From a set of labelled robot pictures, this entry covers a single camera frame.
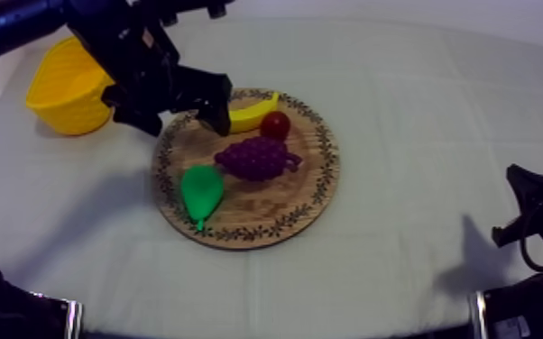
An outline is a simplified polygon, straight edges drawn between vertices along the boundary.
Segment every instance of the cable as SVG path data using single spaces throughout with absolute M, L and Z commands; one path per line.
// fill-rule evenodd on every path
M 543 266 L 537 264 L 530 258 L 529 250 L 526 247 L 526 238 L 529 230 L 529 225 L 532 221 L 532 217 L 535 216 L 541 206 L 543 206 L 543 203 L 538 204 L 535 209 L 530 212 L 526 220 L 524 220 L 524 226 L 522 226 L 522 236 L 520 237 L 520 254 L 522 255 L 522 259 L 524 260 L 526 265 L 529 266 L 531 270 L 543 273 Z

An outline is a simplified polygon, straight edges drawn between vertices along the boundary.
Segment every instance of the table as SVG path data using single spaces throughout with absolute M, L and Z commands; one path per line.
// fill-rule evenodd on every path
M 490 233 L 518 214 L 505 168 L 543 173 L 543 48 L 366 21 L 171 36 L 185 64 L 288 92 L 327 120 L 342 157 L 329 208 L 262 251 L 184 239 L 152 202 L 153 138 L 111 123 L 62 138 L 24 107 L 36 52 L 0 98 L 0 268 L 13 283 L 84 302 L 90 330 L 324 339 L 460 324 L 469 292 L 531 274 Z M 529 247 L 543 263 L 541 241 Z

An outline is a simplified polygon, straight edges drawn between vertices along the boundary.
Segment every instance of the round wooden board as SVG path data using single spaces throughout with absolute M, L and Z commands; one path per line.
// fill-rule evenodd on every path
M 231 109 L 245 108 L 273 91 L 236 88 Z M 303 231 L 322 213 L 339 179 L 336 140 L 322 118 L 298 99 L 279 92 L 278 110 L 291 121 L 289 151 L 303 158 L 299 170 L 281 177 L 248 182 L 224 177 L 220 205 L 199 232 L 183 205 L 180 179 L 193 165 L 214 163 L 213 156 L 231 143 L 259 135 L 259 130 L 222 138 L 203 128 L 191 114 L 175 119 L 164 131 L 152 164 L 152 186 L 164 217 L 189 239 L 223 250 L 252 250 L 280 243 Z

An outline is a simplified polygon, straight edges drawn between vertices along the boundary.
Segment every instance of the purple grapes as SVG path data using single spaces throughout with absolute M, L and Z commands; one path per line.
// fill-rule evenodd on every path
M 284 169 L 297 171 L 302 159 L 289 153 L 284 142 L 257 136 L 232 143 L 215 154 L 215 162 L 239 179 L 265 181 L 279 177 Z

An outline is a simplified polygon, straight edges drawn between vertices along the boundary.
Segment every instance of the yellow plastic bowl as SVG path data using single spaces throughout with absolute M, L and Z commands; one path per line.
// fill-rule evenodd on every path
M 111 110 L 101 102 L 101 94 L 113 83 L 72 37 L 46 54 L 25 104 L 57 133 L 89 133 L 109 119 Z

